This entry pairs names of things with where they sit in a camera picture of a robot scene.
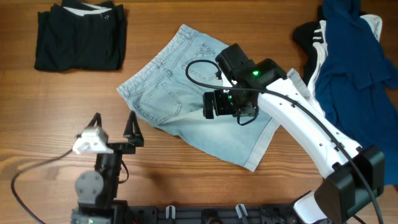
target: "cable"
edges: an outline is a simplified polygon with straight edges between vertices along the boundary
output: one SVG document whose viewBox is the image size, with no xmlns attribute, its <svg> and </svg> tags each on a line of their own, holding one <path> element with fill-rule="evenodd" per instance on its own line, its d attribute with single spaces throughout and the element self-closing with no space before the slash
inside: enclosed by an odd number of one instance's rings
<svg viewBox="0 0 398 224">
<path fill-rule="evenodd" d="M 270 90 L 257 90 L 257 89 L 250 89 L 250 88 L 232 88 L 232 87 L 225 87 L 225 86 L 214 86 L 214 85 L 208 85 L 205 83 L 200 83 L 196 80 L 194 80 L 189 74 L 188 74 L 188 69 L 189 66 L 191 66 L 194 63 L 198 63 L 198 62 L 206 62 L 206 63 L 211 63 L 214 66 L 217 67 L 218 71 L 217 72 L 221 72 L 220 68 L 217 66 L 216 63 L 210 61 L 210 60 L 194 60 L 192 62 L 190 62 L 186 69 L 185 69 L 185 75 L 187 76 L 187 78 L 200 86 L 203 87 L 207 87 L 207 88 L 214 88 L 214 89 L 219 89 L 219 90 L 241 90 L 241 91 L 256 91 L 259 93 L 268 93 L 270 95 L 274 95 L 274 96 L 278 96 L 286 101 L 291 102 L 293 105 L 297 106 L 298 108 L 300 108 L 304 113 L 306 113 L 310 118 L 312 118 L 314 120 L 314 122 L 316 122 L 317 125 L 319 125 L 319 127 L 321 127 L 321 129 L 329 136 L 329 138 L 331 139 L 331 141 L 333 143 L 336 144 L 337 148 L 343 153 L 343 155 L 347 158 L 348 162 L 352 165 L 352 167 L 354 168 L 355 173 L 357 173 L 357 175 L 359 176 L 359 178 L 361 179 L 363 185 L 365 186 L 366 190 L 368 191 L 368 194 L 372 200 L 373 206 L 374 206 L 374 210 L 376 211 L 376 215 L 377 215 L 377 219 L 379 220 L 379 224 L 383 224 L 383 219 L 382 219 L 382 215 L 381 215 L 381 211 L 380 211 L 380 207 L 379 204 L 376 200 L 376 198 L 373 195 L 373 192 L 368 184 L 368 182 L 366 181 L 364 175 L 362 174 L 362 172 L 359 170 L 359 168 L 356 166 L 356 164 L 353 162 L 351 156 L 349 156 L 349 154 L 345 151 L 344 146 L 342 145 L 342 143 L 340 143 L 337 138 L 334 137 L 334 135 L 332 135 L 332 133 L 325 127 L 325 125 L 323 125 L 323 123 L 316 117 L 314 116 L 309 110 L 307 110 L 304 106 L 302 106 L 300 103 L 298 103 L 298 101 L 295 101 L 291 98 L 289 98 L 288 96 L 285 96 L 283 94 L 280 94 L 278 92 L 275 91 L 270 91 Z"/>
<path fill-rule="evenodd" d="M 239 124 L 240 126 L 245 126 L 245 125 L 247 125 L 247 124 L 250 124 L 251 122 L 253 122 L 253 121 L 259 116 L 259 107 L 258 107 L 258 106 L 255 106 L 254 109 L 255 109 L 254 117 L 253 117 L 252 119 L 250 119 L 249 121 L 246 121 L 246 122 L 243 123 L 243 124 L 241 123 L 241 112 L 240 112 L 240 111 L 238 112 L 238 115 L 237 115 L 237 122 L 238 122 L 238 124 Z"/>
<path fill-rule="evenodd" d="M 126 180 L 120 180 L 119 181 L 119 184 L 123 184 L 123 183 L 125 183 L 128 179 L 129 179 L 129 170 L 127 169 L 127 166 L 126 166 L 126 164 L 124 163 L 124 161 L 123 160 L 121 160 L 121 164 L 122 164 L 122 166 L 124 167 L 124 169 L 126 170 L 126 173 L 127 173 L 127 178 L 126 178 Z"/>
<path fill-rule="evenodd" d="M 358 221 L 360 224 L 366 224 L 362 219 L 360 219 L 359 217 L 357 217 L 356 215 L 353 215 L 353 217 L 356 219 L 356 221 Z"/>
<path fill-rule="evenodd" d="M 35 214 L 33 214 L 33 212 L 32 212 L 31 210 L 29 210 L 29 208 L 27 208 L 27 206 L 26 206 L 25 203 L 21 200 L 21 198 L 19 197 L 19 195 L 17 194 L 17 192 L 16 192 L 16 190 L 15 190 L 15 182 L 16 182 L 17 178 L 18 178 L 21 174 L 25 173 L 26 171 L 31 170 L 31 169 L 34 169 L 34 168 L 37 168 L 37 167 L 40 167 L 40 166 L 42 166 L 42 165 L 49 164 L 49 163 L 51 163 L 51 162 L 55 162 L 55 161 L 57 161 L 57 160 L 60 160 L 60 159 L 64 158 L 65 156 L 69 155 L 71 152 L 72 152 L 72 150 L 70 149 L 70 150 L 68 150 L 66 153 L 64 153 L 63 155 L 61 155 L 61 156 L 59 156 L 59 157 L 56 157 L 56 158 L 53 158 L 53 159 L 49 159 L 49 160 L 40 162 L 40 163 L 38 163 L 38 164 L 34 164 L 34 165 L 29 166 L 29 167 L 26 167 L 26 168 L 20 170 L 19 172 L 17 172 L 17 173 L 15 174 L 15 176 L 14 176 L 14 177 L 12 178 L 12 180 L 11 180 L 11 191 L 12 191 L 12 193 L 14 194 L 15 198 L 17 199 L 19 205 L 20 205 L 32 218 L 34 218 L 34 220 L 36 220 L 38 223 L 45 223 L 45 222 L 43 222 L 41 219 L 39 219 Z"/>
</svg>

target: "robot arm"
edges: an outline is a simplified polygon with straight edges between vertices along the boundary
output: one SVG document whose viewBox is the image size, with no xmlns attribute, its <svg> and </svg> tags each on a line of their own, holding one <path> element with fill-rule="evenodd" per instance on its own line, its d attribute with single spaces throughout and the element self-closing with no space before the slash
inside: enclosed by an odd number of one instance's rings
<svg viewBox="0 0 398 224">
<path fill-rule="evenodd" d="M 75 184 L 78 207 L 72 211 L 71 223 L 131 223 L 132 213 L 127 201 L 115 200 L 124 154 L 135 154 L 144 146 L 136 114 L 132 111 L 124 130 L 127 142 L 108 142 L 102 128 L 101 115 L 96 113 L 88 126 L 77 136 L 73 151 L 96 154 L 95 169 L 82 173 Z"/>
<path fill-rule="evenodd" d="M 256 65 L 238 44 L 233 44 L 217 56 L 216 62 L 221 70 L 217 75 L 220 79 L 224 75 L 223 83 L 231 87 L 204 94 L 205 117 L 211 119 L 214 107 L 217 116 L 231 114 L 238 117 L 239 123 L 240 116 L 255 119 L 258 109 L 265 111 L 305 149 L 324 178 L 315 192 L 294 203 L 295 212 L 304 223 L 324 218 L 344 223 L 369 202 L 374 202 L 382 222 L 375 198 L 384 190 L 384 155 L 377 147 L 363 149 L 338 131 L 301 96 L 271 59 Z M 188 67 L 188 79 L 217 88 L 192 80 Z"/>
</svg>

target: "denim shorts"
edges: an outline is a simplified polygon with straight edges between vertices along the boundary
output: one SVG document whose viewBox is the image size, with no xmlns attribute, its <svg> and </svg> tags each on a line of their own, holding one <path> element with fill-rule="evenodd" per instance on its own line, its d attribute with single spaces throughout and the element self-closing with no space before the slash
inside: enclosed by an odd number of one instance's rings
<svg viewBox="0 0 398 224">
<path fill-rule="evenodd" d="M 167 46 L 120 85 L 118 92 L 130 109 L 153 127 L 180 136 L 212 156 L 254 171 L 279 123 L 263 111 L 245 126 L 240 126 L 232 116 L 206 119 L 202 96 L 213 89 L 198 86 L 185 76 L 188 63 L 198 59 L 214 61 L 226 47 L 209 35 L 182 25 Z M 216 71 L 214 65 L 196 63 L 189 72 L 199 82 L 222 86 Z M 296 78 L 295 83 L 301 84 L 299 90 L 306 89 L 297 72 L 289 73 Z"/>
</svg>

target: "back pocket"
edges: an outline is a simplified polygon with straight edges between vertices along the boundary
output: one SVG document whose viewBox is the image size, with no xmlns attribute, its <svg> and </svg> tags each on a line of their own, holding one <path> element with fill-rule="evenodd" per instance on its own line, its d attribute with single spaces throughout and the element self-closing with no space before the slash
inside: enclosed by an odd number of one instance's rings
<svg viewBox="0 0 398 224">
<path fill-rule="evenodd" d="M 206 44 L 202 44 L 195 53 L 195 55 L 190 60 L 183 63 L 181 68 L 185 71 L 188 64 L 194 60 L 204 59 L 214 62 L 217 55 L 218 53 L 216 53 L 212 48 L 210 48 Z M 217 79 L 216 72 L 217 68 L 214 65 L 206 62 L 198 62 L 189 67 L 189 75 L 196 76 L 206 81 Z"/>
<path fill-rule="evenodd" d="M 162 124 L 180 113 L 182 103 L 165 83 L 162 83 L 134 106 L 147 119 Z"/>
</svg>

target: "wood grain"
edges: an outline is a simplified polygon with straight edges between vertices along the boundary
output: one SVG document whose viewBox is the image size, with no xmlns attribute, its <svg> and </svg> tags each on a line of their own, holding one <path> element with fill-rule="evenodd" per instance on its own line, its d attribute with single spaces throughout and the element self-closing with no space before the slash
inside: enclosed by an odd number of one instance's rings
<svg viewBox="0 0 398 224">
<path fill-rule="evenodd" d="M 305 56 L 290 36 L 295 27 L 315 19 L 317 4 L 311 0 L 125 3 L 129 13 L 123 69 L 67 73 L 33 69 L 37 12 L 51 4 L 0 5 L 0 223 L 33 223 L 11 194 L 11 177 L 18 169 L 68 150 L 95 112 L 102 114 L 110 140 L 122 140 L 129 109 L 116 88 L 149 62 L 181 24 L 226 44 L 239 43 L 256 62 L 270 57 L 282 68 L 302 73 Z M 398 63 L 397 8 L 395 1 L 363 2 L 363 10 L 382 17 L 381 44 L 394 63 Z M 389 95 L 397 106 L 398 92 Z M 322 181 L 309 156 L 284 128 L 275 133 L 257 170 L 249 172 L 142 120 L 139 124 L 146 144 L 136 155 L 125 157 L 131 176 L 118 194 L 130 205 L 289 203 Z M 75 179 L 92 169 L 94 160 L 70 155 L 22 175 L 17 191 L 47 223 L 69 223 L 77 200 Z M 378 201 L 385 223 L 396 223 L 397 191 L 386 187 Z M 377 221 L 371 205 L 359 215 L 367 223 Z"/>
</svg>

